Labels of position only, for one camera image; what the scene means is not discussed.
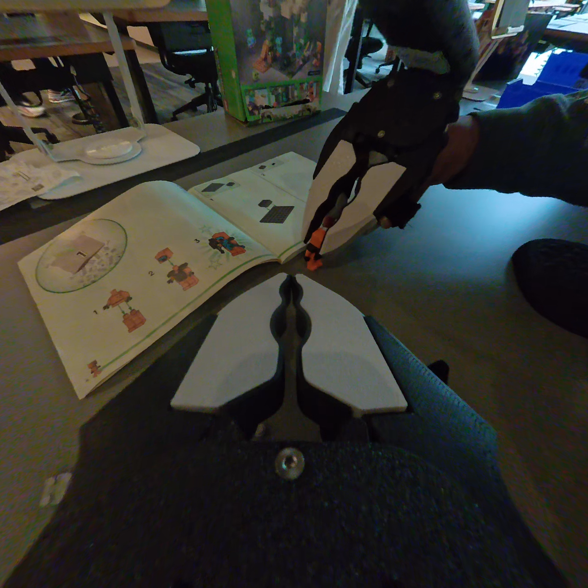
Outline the wooden table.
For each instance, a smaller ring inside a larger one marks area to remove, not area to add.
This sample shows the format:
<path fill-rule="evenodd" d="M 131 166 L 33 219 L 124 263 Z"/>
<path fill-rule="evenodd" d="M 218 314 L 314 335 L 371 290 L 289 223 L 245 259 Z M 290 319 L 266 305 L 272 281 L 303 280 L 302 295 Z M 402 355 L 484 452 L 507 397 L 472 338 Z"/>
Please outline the wooden table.
<path fill-rule="evenodd" d="M 33 19 L 1 19 L 1 61 L 114 51 L 132 120 L 158 123 L 128 26 L 207 21 L 211 1 L 1 1 L 6 13 Z"/>

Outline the person's right hand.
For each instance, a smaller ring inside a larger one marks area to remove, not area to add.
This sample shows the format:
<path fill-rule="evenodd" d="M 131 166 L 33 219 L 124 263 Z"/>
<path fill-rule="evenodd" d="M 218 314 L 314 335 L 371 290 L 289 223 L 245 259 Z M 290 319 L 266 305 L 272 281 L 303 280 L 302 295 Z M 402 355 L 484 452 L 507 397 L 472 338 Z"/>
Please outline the person's right hand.
<path fill-rule="evenodd" d="M 437 156 L 424 188 L 444 185 L 450 189 L 475 189 L 470 172 L 480 139 L 480 117 L 465 115 L 446 128 L 446 144 Z"/>

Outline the blue plastic bin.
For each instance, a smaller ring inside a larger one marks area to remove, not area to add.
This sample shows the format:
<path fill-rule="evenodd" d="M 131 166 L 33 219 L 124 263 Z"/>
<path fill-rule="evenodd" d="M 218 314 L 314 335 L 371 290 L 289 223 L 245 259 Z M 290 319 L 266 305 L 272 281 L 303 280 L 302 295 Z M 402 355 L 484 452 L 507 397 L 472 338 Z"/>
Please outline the blue plastic bin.
<path fill-rule="evenodd" d="M 548 95 L 568 95 L 587 89 L 587 54 L 575 51 L 552 53 L 532 83 L 523 78 L 509 82 L 497 109 L 520 107 Z"/>

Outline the black office chair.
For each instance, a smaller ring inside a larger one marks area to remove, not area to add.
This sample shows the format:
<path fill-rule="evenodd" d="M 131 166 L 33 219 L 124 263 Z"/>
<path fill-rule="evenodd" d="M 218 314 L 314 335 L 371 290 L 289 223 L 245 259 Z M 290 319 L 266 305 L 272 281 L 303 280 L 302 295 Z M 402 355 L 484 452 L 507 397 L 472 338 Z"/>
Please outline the black office chair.
<path fill-rule="evenodd" d="M 173 74 L 187 75 L 191 88 L 202 84 L 202 95 L 173 111 L 171 121 L 187 111 L 205 106 L 207 112 L 223 107 L 218 83 L 217 62 L 209 22 L 162 21 L 147 23 L 154 46 L 158 49 L 162 65 Z"/>

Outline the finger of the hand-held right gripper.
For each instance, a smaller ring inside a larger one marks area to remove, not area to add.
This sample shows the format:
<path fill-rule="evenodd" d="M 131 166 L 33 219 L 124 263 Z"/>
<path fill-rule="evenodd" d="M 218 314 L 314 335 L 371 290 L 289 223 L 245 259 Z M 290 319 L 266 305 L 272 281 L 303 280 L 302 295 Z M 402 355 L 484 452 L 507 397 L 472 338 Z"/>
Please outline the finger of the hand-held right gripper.
<path fill-rule="evenodd" d="M 382 203 L 406 168 L 397 163 L 376 165 L 361 180 L 357 195 L 340 194 L 325 216 L 330 225 L 324 239 L 324 254 L 346 245 L 376 224 L 375 210 Z"/>
<path fill-rule="evenodd" d="M 303 242 L 321 224 L 340 194 L 357 195 L 364 176 L 364 153 L 348 141 L 339 141 L 322 166 L 317 166 L 303 212 Z"/>

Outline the white instruction booklet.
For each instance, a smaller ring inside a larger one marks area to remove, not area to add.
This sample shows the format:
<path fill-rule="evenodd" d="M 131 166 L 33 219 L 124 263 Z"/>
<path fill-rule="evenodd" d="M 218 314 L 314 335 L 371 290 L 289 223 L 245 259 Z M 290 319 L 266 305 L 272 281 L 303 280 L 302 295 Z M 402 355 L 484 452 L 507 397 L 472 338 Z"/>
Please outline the white instruction booklet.
<path fill-rule="evenodd" d="M 19 270 L 79 399 L 249 269 L 304 250 L 315 162 L 287 152 L 190 189 L 129 189 Z"/>

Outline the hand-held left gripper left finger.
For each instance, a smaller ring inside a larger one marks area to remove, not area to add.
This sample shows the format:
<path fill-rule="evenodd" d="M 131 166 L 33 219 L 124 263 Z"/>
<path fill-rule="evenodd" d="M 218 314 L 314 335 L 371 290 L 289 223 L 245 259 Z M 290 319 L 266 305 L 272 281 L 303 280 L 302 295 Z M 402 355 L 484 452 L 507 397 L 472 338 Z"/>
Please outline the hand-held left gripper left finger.
<path fill-rule="evenodd" d="M 276 411 L 285 388 L 279 338 L 289 303 L 289 276 L 277 274 L 228 303 L 187 370 L 171 407 L 218 411 L 247 395 L 269 398 Z"/>

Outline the green toy brick box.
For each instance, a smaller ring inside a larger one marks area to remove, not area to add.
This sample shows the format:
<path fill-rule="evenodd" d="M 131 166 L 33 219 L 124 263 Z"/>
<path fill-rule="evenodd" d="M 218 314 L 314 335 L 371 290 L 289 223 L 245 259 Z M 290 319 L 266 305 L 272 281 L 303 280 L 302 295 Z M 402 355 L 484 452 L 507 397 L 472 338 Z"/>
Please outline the green toy brick box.
<path fill-rule="evenodd" d="M 321 109 L 327 1 L 206 1 L 226 114 L 247 126 Z"/>

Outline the white paper leaflet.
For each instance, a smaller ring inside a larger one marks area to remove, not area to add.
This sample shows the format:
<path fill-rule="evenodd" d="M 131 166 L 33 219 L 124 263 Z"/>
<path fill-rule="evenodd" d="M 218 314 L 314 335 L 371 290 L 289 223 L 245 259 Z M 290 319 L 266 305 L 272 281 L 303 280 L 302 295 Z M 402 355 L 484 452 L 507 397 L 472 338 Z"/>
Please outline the white paper leaflet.
<path fill-rule="evenodd" d="M 51 170 L 36 168 L 25 162 L 1 162 L 1 210 L 44 194 L 59 184 Z"/>

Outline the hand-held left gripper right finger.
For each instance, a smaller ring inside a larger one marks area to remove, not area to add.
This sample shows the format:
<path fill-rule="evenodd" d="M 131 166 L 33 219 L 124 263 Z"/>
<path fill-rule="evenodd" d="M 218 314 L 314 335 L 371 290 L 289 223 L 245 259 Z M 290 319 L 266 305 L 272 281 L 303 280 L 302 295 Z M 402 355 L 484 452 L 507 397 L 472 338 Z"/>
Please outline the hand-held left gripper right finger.
<path fill-rule="evenodd" d="M 352 413 L 403 413 L 408 408 L 365 315 L 313 279 L 295 276 L 301 375 L 311 390 Z"/>

